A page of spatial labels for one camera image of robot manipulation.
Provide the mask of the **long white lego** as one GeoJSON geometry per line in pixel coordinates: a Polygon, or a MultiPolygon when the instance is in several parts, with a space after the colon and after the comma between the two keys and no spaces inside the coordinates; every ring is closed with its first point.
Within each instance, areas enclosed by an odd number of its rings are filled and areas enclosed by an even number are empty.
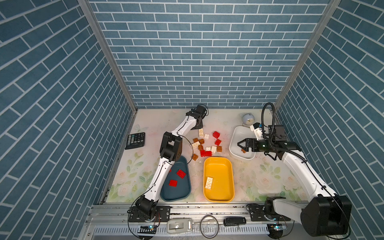
{"type": "Polygon", "coordinates": [[[193,149],[195,149],[195,148],[198,148],[199,145],[200,145],[200,142],[195,142],[192,144],[192,147],[193,149]]]}

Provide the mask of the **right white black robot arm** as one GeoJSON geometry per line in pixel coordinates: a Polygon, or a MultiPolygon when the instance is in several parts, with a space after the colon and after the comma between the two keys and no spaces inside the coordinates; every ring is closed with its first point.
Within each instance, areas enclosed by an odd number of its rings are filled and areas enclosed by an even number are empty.
{"type": "Polygon", "coordinates": [[[254,138],[245,138],[237,143],[245,152],[264,153],[274,161],[282,161],[293,173],[303,188],[308,203],[297,204],[284,197],[268,197],[263,212],[269,221],[277,221],[279,217],[287,217],[303,226],[312,237],[326,236],[332,240],[345,240],[350,237],[350,216],[352,203],[347,196],[336,193],[314,170],[305,157],[302,149],[295,142],[289,142],[285,128],[276,124],[276,109],[271,107],[272,123],[264,122],[250,126],[254,138]]]}

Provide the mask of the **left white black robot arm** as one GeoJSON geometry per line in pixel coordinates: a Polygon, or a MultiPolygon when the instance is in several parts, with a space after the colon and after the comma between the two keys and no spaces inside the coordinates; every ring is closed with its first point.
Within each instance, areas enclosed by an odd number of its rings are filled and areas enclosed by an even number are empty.
{"type": "Polygon", "coordinates": [[[175,130],[164,133],[160,145],[158,168],[147,190],[134,201],[140,219],[149,221],[155,217],[161,189],[170,167],[173,166],[182,155],[183,140],[186,138],[186,134],[191,130],[202,129],[203,119],[208,114],[208,107],[199,104],[186,113],[186,117],[175,130]]]}

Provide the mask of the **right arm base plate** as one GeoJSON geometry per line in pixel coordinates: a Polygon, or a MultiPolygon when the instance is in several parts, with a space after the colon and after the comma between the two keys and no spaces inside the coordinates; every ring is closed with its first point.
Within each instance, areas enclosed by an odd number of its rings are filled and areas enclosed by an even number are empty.
{"type": "Polygon", "coordinates": [[[246,210],[250,214],[250,218],[252,222],[289,222],[290,218],[286,216],[279,215],[275,212],[268,212],[264,205],[259,205],[255,203],[247,204],[246,210]]]}

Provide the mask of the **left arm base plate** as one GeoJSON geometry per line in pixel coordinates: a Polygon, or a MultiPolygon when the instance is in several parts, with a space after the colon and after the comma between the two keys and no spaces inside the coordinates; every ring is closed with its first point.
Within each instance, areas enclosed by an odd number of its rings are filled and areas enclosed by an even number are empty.
{"type": "Polygon", "coordinates": [[[170,211],[170,206],[156,206],[156,208],[152,208],[147,215],[143,211],[138,210],[137,207],[132,207],[127,211],[127,213],[129,214],[129,222],[132,223],[144,223],[153,221],[165,223],[170,219],[170,211]]]}

